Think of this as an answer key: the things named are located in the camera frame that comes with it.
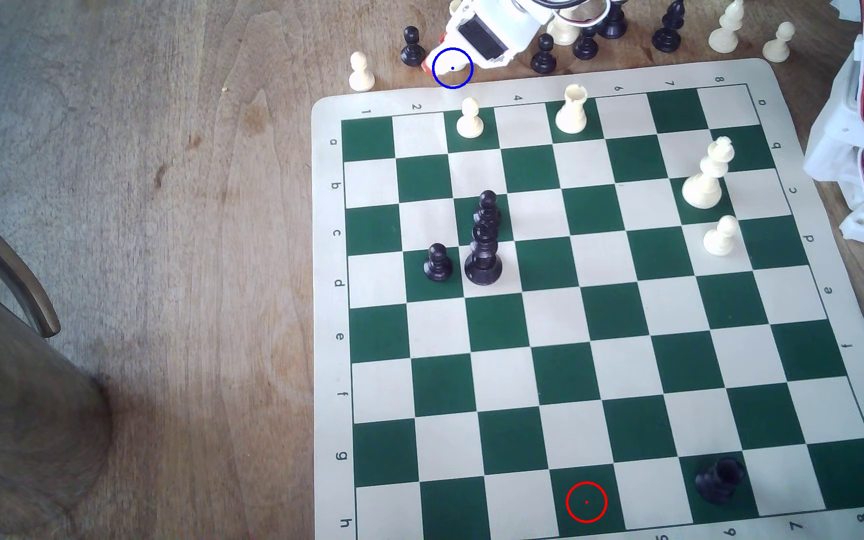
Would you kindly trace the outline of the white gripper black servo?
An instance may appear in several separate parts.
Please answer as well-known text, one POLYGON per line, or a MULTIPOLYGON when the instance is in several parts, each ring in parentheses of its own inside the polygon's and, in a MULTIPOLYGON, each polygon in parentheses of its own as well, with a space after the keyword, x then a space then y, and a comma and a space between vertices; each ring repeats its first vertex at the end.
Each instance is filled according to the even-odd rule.
POLYGON ((545 23, 546 8, 535 1, 462 1, 423 70, 435 76, 454 73, 457 59, 477 68, 506 67, 545 23), (462 52, 457 55, 456 49, 462 52))

